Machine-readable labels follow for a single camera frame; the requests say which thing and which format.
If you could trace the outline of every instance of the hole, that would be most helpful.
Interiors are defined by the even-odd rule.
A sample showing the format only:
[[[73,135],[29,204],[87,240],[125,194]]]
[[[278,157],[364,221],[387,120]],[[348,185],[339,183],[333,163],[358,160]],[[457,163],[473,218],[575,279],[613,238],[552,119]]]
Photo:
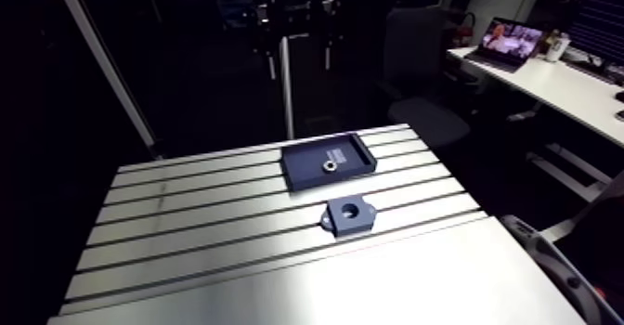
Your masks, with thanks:
[[[356,216],[358,216],[359,214],[358,207],[352,203],[348,203],[345,206],[343,206],[342,211],[343,211],[344,218],[356,218]]]

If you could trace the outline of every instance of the person on screen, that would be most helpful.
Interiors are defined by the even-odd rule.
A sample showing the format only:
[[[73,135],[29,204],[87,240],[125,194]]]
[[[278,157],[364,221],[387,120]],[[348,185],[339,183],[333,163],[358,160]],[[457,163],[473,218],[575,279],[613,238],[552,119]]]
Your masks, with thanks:
[[[502,24],[498,24],[494,27],[492,31],[492,36],[489,38],[486,44],[486,48],[497,50],[502,53],[506,53],[508,50],[507,45],[505,44],[507,38],[504,36],[505,34],[505,26]]]

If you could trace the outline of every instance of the chair backrest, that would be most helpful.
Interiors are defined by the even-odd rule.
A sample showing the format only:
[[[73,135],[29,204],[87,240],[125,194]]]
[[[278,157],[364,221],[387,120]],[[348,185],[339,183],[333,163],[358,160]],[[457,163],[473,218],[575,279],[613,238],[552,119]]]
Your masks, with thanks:
[[[385,22],[383,78],[389,82],[437,78],[445,16],[439,8],[396,8]]]

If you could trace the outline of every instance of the laptop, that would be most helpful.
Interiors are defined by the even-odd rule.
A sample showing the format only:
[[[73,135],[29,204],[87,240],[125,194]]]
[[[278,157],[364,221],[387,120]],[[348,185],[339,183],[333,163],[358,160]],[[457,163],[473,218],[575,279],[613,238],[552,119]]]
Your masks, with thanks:
[[[543,34],[520,22],[494,18],[479,47],[465,58],[515,72],[527,62]]]

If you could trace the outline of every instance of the white pole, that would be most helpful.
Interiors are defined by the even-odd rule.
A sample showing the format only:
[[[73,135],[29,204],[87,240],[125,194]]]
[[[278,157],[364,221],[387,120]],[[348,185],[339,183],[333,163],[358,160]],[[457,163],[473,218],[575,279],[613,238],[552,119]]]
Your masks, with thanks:
[[[288,53],[288,38],[284,36],[279,43],[279,57],[281,59],[281,85],[284,93],[284,119],[286,120],[286,135],[294,139],[293,124],[293,95],[291,86],[291,62]]]
[[[132,124],[135,126],[145,145],[150,151],[153,151],[152,147],[154,145],[154,138],[151,135],[151,131],[139,114],[139,111],[133,100],[130,98],[130,95],[128,95],[124,83],[117,74],[117,71],[114,69],[109,56],[106,54],[104,46],[99,41],[96,31],[91,25],[81,2],[79,0],[65,0],[65,4],[70,9],[73,19],[76,21],[76,24],[78,25],[78,28],[80,28],[86,43],[91,49],[91,53],[95,56],[97,64],[99,64],[99,68],[104,72],[106,79],[109,81],[110,87],[112,87],[115,95],[117,95],[117,98],[122,103],[123,109],[128,114],[128,117],[130,117]]]

